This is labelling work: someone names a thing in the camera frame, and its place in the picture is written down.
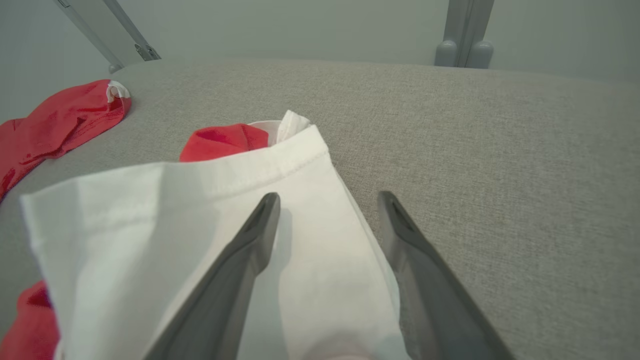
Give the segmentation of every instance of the red fabric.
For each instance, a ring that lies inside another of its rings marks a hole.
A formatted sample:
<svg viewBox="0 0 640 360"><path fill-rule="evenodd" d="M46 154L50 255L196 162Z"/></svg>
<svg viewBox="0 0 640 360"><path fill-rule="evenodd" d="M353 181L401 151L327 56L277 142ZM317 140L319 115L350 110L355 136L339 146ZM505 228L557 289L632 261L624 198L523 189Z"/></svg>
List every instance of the red fabric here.
<svg viewBox="0 0 640 360"><path fill-rule="evenodd" d="M128 109L129 105L125 105L124 112L126 113ZM80 125L86 122L86 120L84 120L84 122L79 121ZM76 131L72 132L70 138L73 138L73 136L75 136L75 138L82 138L81 135L77 135L79 132L78 127L75 129ZM98 130L95 130L91 133L95 136L102 131L98 132ZM60 140L62 141L61 145L55 148L56 150L54 152L49 152L49 156L51 156L51 154L59 154L58 156L61 156L64 152L73 149L89 139L87 138L79 142L76 146L68 148L65 147L68 142L65 142L65 139ZM268 140L269 134L267 134L266 131L245 124L206 127L195 131L191 135L182 150L182 154L180 154L180 161L211 160L239 152L260 149L268 146ZM28 163L28 165L34 163L38 165L41 161L42 160L32 161ZM56 324L56 316L49 302L45 283L40 281L32 288L23 291L18 298L17 307L18 317L16 317L11 329L0 345L0 360L53 359L60 335Z"/></svg>
<svg viewBox="0 0 640 360"><path fill-rule="evenodd" d="M267 147L269 134L246 124L205 127L195 131L180 154L181 162L222 158Z"/></svg>
<svg viewBox="0 0 640 360"><path fill-rule="evenodd" d="M110 80L98 80L58 92L28 117L0 125L0 201L45 159L67 151L119 123L131 99L107 103Z"/></svg>

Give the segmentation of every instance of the white cloth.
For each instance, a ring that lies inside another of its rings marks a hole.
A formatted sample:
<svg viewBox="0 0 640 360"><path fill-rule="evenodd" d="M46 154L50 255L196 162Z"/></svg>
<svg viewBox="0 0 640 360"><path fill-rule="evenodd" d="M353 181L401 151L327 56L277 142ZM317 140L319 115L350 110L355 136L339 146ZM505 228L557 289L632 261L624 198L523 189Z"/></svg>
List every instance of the white cloth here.
<svg viewBox="0 0 640 360"><path fill-rule="evenodd" d="M237 358L408 358L396 280L316 126L290 111L267 123L265 149L23 196L66 360L143 358L268 192L280 221Z"/></svg>

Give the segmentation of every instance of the white garment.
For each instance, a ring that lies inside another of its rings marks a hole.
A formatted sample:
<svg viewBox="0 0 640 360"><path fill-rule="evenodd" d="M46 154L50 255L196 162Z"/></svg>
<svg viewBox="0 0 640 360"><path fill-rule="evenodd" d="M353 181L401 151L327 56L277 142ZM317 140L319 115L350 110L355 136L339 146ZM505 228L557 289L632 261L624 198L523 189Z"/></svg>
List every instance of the white garment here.
<svg viewBox="0 0 640 360"><path fill-rule="evenodd" d="M78 177L22 198L66 360L142 359L265 193L281 214L238 359L408 359L397 283L316 126L272 146Z"/></svg>

